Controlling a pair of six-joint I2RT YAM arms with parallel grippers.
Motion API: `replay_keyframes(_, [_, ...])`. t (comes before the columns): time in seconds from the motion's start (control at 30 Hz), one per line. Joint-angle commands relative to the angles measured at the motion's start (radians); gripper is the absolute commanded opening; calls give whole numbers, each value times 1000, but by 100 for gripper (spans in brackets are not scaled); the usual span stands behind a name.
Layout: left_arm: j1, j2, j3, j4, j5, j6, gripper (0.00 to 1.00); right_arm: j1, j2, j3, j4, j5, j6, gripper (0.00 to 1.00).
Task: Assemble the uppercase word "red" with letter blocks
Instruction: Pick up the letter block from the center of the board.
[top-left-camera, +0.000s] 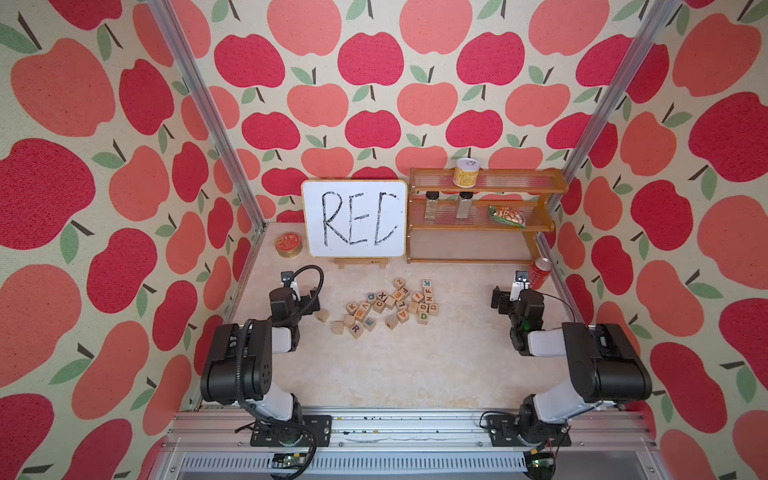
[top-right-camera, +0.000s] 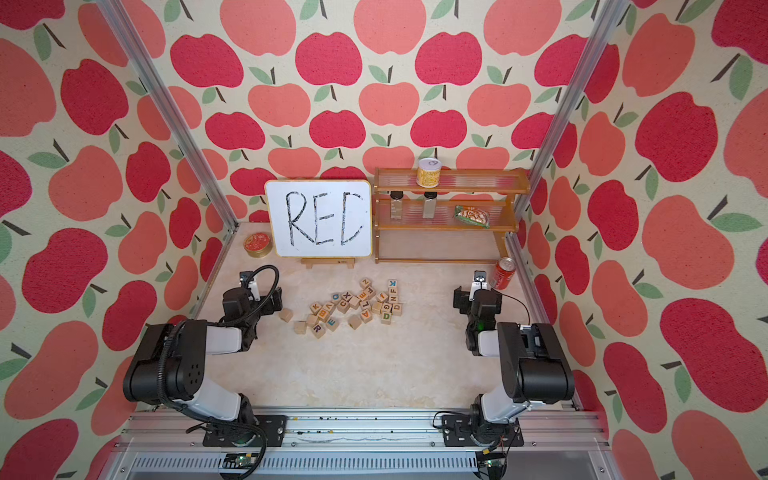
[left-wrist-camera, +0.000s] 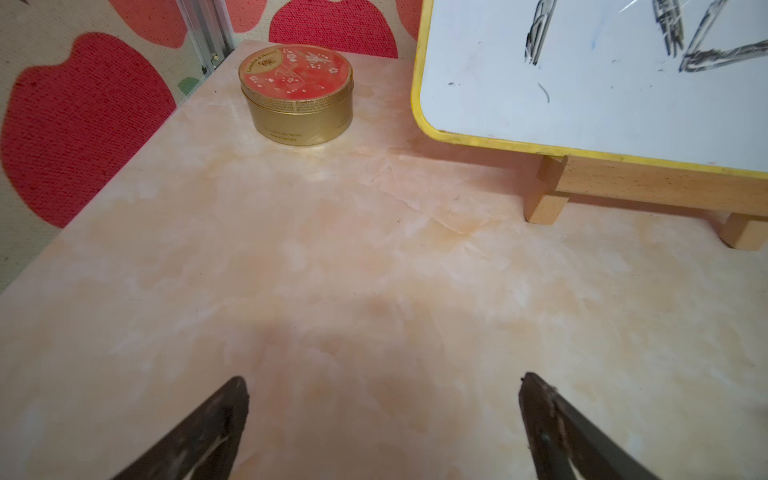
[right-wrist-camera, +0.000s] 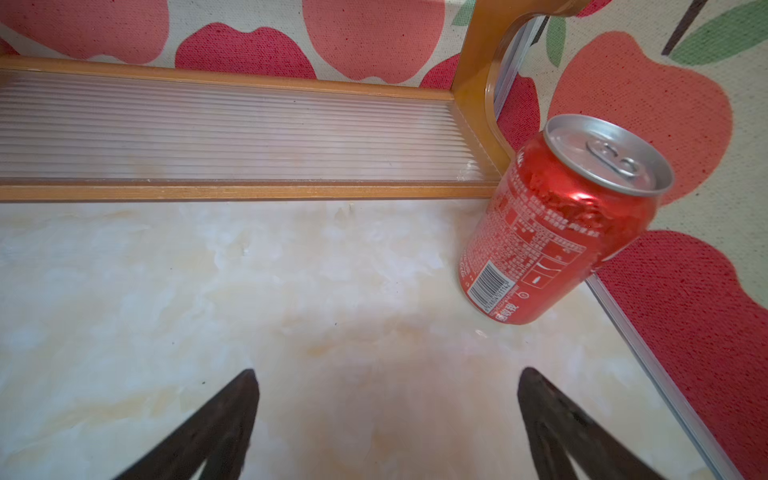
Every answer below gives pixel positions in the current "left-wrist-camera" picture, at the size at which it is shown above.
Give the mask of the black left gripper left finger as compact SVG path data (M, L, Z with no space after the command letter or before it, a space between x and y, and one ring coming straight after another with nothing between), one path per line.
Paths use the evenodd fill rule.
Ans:
M227 479L248 416L246 381L234 376L117 479Z

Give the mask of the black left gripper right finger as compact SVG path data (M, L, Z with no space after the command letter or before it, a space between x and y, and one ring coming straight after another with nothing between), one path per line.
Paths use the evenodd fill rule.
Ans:
M536 373L522 377L518 400L539 479L656 477Z

